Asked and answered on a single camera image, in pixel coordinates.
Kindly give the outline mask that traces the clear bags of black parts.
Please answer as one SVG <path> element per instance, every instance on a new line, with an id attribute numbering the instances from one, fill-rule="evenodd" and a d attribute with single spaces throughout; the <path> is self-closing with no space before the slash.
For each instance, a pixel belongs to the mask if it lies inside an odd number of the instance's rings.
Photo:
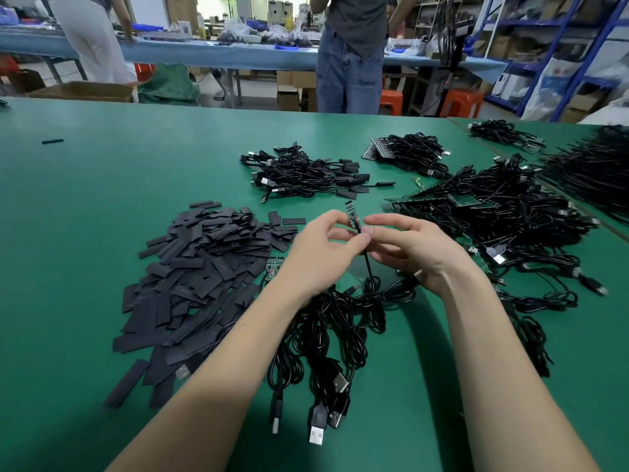
<path id="1" fill-rule="evenodd" d="M 227 19 L 217 37 L 217 42 L 227 44 L 261 44 L 287 48 L 314 47 L 302 30 L 287 30 L 282 25 L 259 23 L 255 20 L 242 21 L 240 18 Z"/>

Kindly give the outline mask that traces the stacked brown cardboard boxes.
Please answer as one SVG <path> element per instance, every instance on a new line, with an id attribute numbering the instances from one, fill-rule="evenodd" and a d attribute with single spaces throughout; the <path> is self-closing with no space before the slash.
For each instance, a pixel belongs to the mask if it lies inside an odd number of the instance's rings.
<path id="1" fill-rule="evenodd" d="M 276 71 L 277 107 L 281 111 L 318 112 L 313 71 Z"/>

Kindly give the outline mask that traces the small green circuit board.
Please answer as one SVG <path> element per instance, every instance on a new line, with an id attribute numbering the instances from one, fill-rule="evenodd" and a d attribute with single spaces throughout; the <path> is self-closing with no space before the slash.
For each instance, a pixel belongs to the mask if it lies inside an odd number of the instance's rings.
<path id="1" fill-rule="evenodd" d="M 268 283 L 277 275 L 279 269 L 284 263 L 284 260 L 284 257 L 271 256 L 268 258 L 265 265 L 264 275 L 260 283 L 262 289 L 266 287 L 266 285 L 268 285 Z"/>

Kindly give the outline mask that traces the person's left hand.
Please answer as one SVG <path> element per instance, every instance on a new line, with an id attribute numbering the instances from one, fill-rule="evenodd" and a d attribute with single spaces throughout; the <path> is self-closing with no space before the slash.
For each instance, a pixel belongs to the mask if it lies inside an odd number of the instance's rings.
<path id="1" fill-rule="evenodd" d="M 357 257 L 344 257 L 332 251 L 327 233 L 333 227 L 349 229 L 346 213 L 330 210 L 310 221 L 296 236 L 276 280 L 301 301 L 322 293 L 335 284 Z M 372 233 L 364 227 L 361 233 Z"/>

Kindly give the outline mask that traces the long blue work table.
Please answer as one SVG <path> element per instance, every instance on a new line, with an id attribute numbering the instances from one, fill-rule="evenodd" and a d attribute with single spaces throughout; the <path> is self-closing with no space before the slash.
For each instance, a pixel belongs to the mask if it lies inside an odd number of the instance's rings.
<path id="1" fill-rule="evenodd" d="M 193 67 L 223 69 L 314 71 L 318 58 L 315 48 L 296 51 L 260 45 L 220 46 L 214 41 L 122 41 L 127 62 L 183 63 Z M 0 26 L 0 52 L 41 57 L 73 58 L 78 54 L 59 30 Z"/>

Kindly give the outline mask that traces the pile of black tube sleeves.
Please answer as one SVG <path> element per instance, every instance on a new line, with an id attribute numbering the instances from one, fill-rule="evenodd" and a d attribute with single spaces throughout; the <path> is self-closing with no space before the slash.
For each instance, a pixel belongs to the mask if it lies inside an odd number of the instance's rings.
<path id="1" fill-rule="evenodd" d="M 153 388 L 150 408 L 166 404 L 176 381 L 198 369 L 256 299 L 268 258 L 286 252 L 306 222 L 276 211 L 259 220 L 247 207 L 192 203 L 165 235 L 147 240 L 138 258 L 155 260 L 123 290 L 128 317 L 112 350 L 151 349 L 151 355 L 134 361 L 104 405 L 120 407 L 139 382 Z"/>

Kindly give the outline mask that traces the blue metal shelf rack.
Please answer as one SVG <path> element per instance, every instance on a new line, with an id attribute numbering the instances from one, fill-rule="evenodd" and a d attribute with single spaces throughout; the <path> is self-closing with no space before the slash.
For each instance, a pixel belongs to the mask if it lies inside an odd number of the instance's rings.
<path id="1" fill-rule="evenodd" d="M 577 123 L 629 89 L 629 0 L 485 0 L 470 54 L 506 65 L 486 100 L 519 117 L 547 62 L 582 62 L 549 121 Z"/>

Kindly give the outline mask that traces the open brown cardboard box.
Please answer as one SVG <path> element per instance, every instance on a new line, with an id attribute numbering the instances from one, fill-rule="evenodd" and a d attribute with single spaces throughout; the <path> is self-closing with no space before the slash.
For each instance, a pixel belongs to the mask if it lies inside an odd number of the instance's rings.
<path id="1" fill-rule="evenodd" d="M 134 88 L 124 84 L 72 81 L 27 93 L 34 99 L 133 103 Z"/>

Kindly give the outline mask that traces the white plastic sack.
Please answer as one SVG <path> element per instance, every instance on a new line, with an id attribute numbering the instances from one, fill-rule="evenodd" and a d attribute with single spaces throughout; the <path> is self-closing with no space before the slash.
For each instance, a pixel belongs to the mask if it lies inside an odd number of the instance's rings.
<path id="1" fill-rule="evenodd" d="M 549 121 L 582 62 L 551 58 L 544 67 L 520 119 Z"/>

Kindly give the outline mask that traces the person's right hand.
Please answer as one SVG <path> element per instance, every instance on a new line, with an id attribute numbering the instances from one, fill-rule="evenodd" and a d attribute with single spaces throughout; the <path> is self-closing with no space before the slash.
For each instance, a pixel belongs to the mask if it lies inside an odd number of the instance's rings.
<path id="1" fill-rule="evenodd" d="M 362 228 L 372 230 L 371 241 L 380 235 L 410 235 L 408 263 L 380 264 L 411 274 L 441 298 L 463 280 L 483 277 L 463 247 L 435 223 L 395 213 L 371 214 L 363 223 Z"/>

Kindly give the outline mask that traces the black machine stand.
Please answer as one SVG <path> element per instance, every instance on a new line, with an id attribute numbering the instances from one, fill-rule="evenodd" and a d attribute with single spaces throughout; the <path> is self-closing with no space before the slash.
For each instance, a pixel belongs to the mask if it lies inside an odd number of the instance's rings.
<path id="1" fill-rule="evenodd" d="M 409 56 L 425 57 L 437 61 L 433 66 L 423 100 L 415 102 L 421 70 L 413 84 L 407 114 L 410 116 L 440 117 L 452 89 L 453 79 L 463 59 L 463 47 L 472 32 L 476 16 L 464 12 L 461 14 L 463 0 L 437 0 L 435 12 L 428 34 L 413 40 L 407 49 Z"/>

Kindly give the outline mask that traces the green cloth bag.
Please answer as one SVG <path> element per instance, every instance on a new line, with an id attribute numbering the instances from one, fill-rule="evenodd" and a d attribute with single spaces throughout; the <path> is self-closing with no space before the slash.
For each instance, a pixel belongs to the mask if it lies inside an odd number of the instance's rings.
<path id="1" fill-rule="evenodd" d="M 140 104 L 200 106 L 200 88 L 183 63 L 157 63 L 149 80 L 137 87 Z"/>

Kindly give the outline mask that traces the orange plastic stool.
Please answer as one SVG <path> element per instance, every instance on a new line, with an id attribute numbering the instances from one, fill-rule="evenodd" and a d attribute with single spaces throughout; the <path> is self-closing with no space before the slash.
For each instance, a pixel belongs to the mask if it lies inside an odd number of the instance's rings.
<path id="1" fill-rule="evenodd" d="M 479 117 L 484 97 L 485 94 L 480 90 L 453 88 L 445 96 L 439 117 L 476 119 Z"/>
<path id="2" fill-rule="evenodd" d="M 397 90 L 383 89 L 379 107 L 388 108 L 392 116 L 401 116 L 403 110 L 403 93 Z"/>

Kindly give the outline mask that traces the person's right forearm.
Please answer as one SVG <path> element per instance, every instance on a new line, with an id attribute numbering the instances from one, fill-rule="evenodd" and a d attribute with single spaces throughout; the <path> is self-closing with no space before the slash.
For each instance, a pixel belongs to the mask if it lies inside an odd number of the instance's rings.
<path id="1" fill-rule="evenodd" d="M 475 472 L 601 472 L 483 273 L 440 280 Z"/>

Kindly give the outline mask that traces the person's left forearm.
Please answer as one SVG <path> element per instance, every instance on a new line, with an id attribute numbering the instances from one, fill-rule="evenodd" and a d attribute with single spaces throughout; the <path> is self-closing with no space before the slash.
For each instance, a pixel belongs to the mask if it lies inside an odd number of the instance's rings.
<path id="1" fill-rule="evenodd" d="M 287 327 L 325 289 L 276 277 L 105 472 L 223 472 Z"/>

